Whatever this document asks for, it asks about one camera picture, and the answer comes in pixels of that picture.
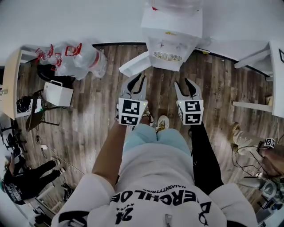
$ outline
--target white box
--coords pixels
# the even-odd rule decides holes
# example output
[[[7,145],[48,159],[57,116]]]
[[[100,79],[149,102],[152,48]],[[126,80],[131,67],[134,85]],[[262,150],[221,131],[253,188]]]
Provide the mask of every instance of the white box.
[[[62,83],[60,82],[55,81],[61,84],[61,86],[52,82],[52,80],[51,83],[45,82],[43,98],[55,106],[70,106],[73,89],[62,87]]]

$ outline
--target white sweatshirt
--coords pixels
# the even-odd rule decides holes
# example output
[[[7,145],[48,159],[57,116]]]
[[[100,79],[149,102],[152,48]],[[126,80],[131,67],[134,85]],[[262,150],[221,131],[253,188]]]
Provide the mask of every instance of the white sweatshirt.
[[[88,227],[225,227],[227,220],[257,227],[252,206],[235,184],[207,196],[194,185],[191,157],[161,144],[137,146],[123,155],[115,190],[104,178],[85,175],[52,227],[67,211],[90,212]]]

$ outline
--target sneaker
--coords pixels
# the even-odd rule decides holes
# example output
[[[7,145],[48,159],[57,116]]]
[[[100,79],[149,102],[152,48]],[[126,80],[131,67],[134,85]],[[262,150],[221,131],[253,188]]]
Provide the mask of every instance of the sneaker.
[[[156,133],[161,132],[162,130],[168,129],[170,125],[170,120],[167,116],[162,115],[158,119],[158,125],[156,127]]]
[[[229,141],[231,144],[234,144],[234,140],[233,140],[233,136],[234,136],[234,133],[238,130],[240,130],[241,127],[240,127],[240,124],[238,122],[235,122],[233,125],[232,125],[232,129],[231,129],[231,132],[229,134]]]
[[[62,167],[62,168],[60,168],[60,174],[64,174],[64,172],[65,172],[65,169]]]
[[[55,158],[54,156],[52,156],[50,160],[54,161],[56,163],[56,165],[60,165],[61,164],[60,160]]]
[[[154,118],[152,117],[152,115],[149,111],[148,105],[146,106],[142,117],[144,117],[144,116],[147,116],[149,118],[150,126],[152,127],[153,124],[154,124]]]

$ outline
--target white sneaker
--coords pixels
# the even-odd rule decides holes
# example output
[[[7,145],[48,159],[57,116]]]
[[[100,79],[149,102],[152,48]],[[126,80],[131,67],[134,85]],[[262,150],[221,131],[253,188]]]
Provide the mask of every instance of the white sneaker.
[[[170,120],[167,116],[162,115],[158,119],[158,124],[156,127],[156,133],[161,132],[162,130],[168,129],[170,125]]]
[[[63,174],[64,172],[65,172],[65,169],[62,167],[62,168],[60,168],[60,174]]]
[[[54,161],[56,163],[56,165],[60,165],[61,164],[60,160],[55,158],[54,156],[52,156],[50,160]]]
[[[150,126],[152,127],[153,124],[154,124],[154,118],[152,117],[152,115],[151,115],[151,113],[149,111],[148,105],[146,106],[142,117],[144,117],[144,116],[147,116],[149,118]]]

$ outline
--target person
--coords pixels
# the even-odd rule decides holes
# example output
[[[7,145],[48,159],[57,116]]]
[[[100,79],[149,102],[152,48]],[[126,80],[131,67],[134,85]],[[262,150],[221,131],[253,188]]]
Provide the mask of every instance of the person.
[[[146,109],[125,143],[126,126],[114,123],[92,173],[51,226],[257,227],[237,185],[223,184],[203,123],[191,126],[190,152],[168,117],[159,118],[156,130],[151,119]]]
[[[61,168],[41,177],[45,172],[59,164],[60,161],[52,157],[49,162],[36,169],[26,169],[19,173],[20,166],[15,166],[15,156],[12,154],[11,163],[3,177],[3,181],[0,183],[0,188],[14,203],[23,205],[25,204],[24,200],[38,196],[48,183],[54,181],[65,172],[65,169]]]
[[[234,151],[249,158],[255,158],[263,164],[265,176],[284,176],[284,146],[275,144],[273,149],[265,149],[260,137],[241,130],[240,124],[235,122],[230,134]]]

